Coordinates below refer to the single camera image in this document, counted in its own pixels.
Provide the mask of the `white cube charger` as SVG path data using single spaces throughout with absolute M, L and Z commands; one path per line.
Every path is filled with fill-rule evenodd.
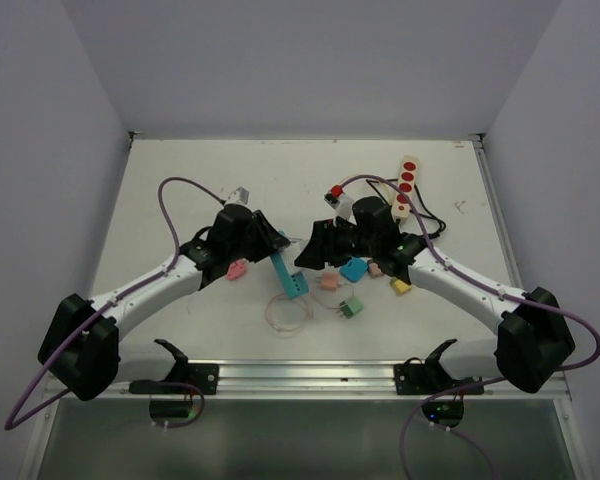
M 304 243 L 300 242 L 292 242 L 285 250 L 284 250 L 284 258 L 285 262 L 292 267 L 296 267 L 296 260 L 301 255 L 304 250 Z

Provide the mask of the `salmon small charger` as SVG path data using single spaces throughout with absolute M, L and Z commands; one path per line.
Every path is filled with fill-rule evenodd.
M 335 292 L 342 286 L 340 275 L 337 272 L 324 272 L 318 283 L 322 290 L 330 292 Z

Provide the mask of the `pink charger cube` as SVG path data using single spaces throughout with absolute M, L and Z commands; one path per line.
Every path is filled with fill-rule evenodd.
M 247 273 L 247 262 L 243 259 L 236 260 L 229 265 L 226 278 L 229 281 L 235 281 Z

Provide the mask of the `blue charger cube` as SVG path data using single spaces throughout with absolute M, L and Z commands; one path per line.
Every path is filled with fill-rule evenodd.
M 368 271 L 368 263 L 366 260 L 353 257 L 346 264 L 340 267 L 340 275 L 351 283 L 360 281 Z

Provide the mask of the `pink brown charger plug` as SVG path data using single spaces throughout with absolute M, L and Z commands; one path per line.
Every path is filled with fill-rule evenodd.
M 368 264 L 368 273 L 372 278 L 379 278 L 383 276 L 383 272 L 375 262 Z

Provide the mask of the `green charger plug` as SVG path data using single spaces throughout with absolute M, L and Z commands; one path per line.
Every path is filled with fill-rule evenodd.
M 363 303 L 355 295 L 342 301 L 338 306 L 338 310 L 340 311 L 341 315 L 347 319 L 351 319 L 356 315 L 360 314 L 363 311 L 363 309 Z

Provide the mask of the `yellow olive charger plug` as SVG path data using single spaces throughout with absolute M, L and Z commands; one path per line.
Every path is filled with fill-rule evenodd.
M 390 280 L 390 286 L 397 296 L 402 296 L 412 289 L 412 285 L 398 278 Z

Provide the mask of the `cream power strip red sockets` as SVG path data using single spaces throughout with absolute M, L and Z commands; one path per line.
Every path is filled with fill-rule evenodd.
M 405 155 L 401 160 L 399 172 L 393 184 L 400 190 L 391 202 L 391 214 L 399 222 L 406 220 L 411 213 L 408 199 L 415 194 L 416 177 L 419 159 L 412 155 Z

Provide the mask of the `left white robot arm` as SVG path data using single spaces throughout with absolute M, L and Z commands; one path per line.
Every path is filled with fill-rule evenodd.
M 261 212 L 226 206 L 205 238 L 177 246 L 173 258 L 133 283 L 91 299 L 78 294 L 63 299 L 38 360 L 83 401 L 126 381 L 155 382 L 177 392 L 194 378 L 182 351 L 163 339 L 148 349 L 124 349 L 121 341 L 164 307 L 225 276 L 231 263 L 256 263 L 290 244 Z

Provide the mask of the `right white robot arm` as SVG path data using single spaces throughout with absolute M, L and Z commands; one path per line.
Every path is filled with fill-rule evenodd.
M 300 268 L 339 267 L 367 258 L 395 279 L 438 295 L 477 319 L 489 339 L 449 339 L 421 363 L 405 362 L 405 380 L 423 393 L 448 392 L 473 378 L 504 378 L 536 393 L 574 352 L 555 296 L 492 281 L 454 262 L 421 235 L 403 233 L 377 197 L 352 206 L 354 219 L 317 221 L 295 260 Z

